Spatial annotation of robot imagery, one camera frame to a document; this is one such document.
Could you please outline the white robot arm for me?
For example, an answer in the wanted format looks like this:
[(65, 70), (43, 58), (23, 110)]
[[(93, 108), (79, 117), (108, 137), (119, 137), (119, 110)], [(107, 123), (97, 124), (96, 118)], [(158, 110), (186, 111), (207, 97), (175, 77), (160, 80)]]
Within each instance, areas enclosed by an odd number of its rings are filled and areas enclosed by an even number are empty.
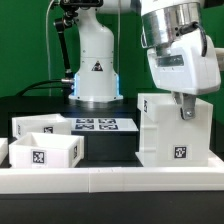
[(185, 120), (194, 118), (196, 97), (217, 91), (221, 84), (213, 42), (201, 26), (202, 6), (202, 0), (97, 0), (81, 7), (75, 98), (87, 103), (122, 98), (113, 69), (113, 33), (96, 14), (135, 11), (141, 16), (141, 44), (155, 85), (174, 93)]

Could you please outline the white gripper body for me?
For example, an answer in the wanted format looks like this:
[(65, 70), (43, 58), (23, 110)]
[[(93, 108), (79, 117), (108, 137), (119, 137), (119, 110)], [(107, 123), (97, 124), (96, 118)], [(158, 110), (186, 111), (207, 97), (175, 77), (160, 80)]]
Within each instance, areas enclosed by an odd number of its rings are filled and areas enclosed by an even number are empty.
[(202, 56), (202, 38), (196, 30), (173, 42), (168, 56), (158, 56), (154, 49), (149, 49), (147, 56), (156, 87), (191, 95), (217, 91), (221, 77), (210, 37), (207, 44), (207, 53)]

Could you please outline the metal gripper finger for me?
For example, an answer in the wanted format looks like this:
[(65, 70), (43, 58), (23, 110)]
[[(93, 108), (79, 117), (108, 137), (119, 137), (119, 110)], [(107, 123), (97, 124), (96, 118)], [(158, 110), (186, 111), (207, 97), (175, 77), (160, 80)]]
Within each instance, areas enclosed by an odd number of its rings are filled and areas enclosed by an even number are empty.
[(196, 97), (194, 95), (174, 92), (173, 99), (180, 106), (180, 114), (183, 120), (195, 118)]

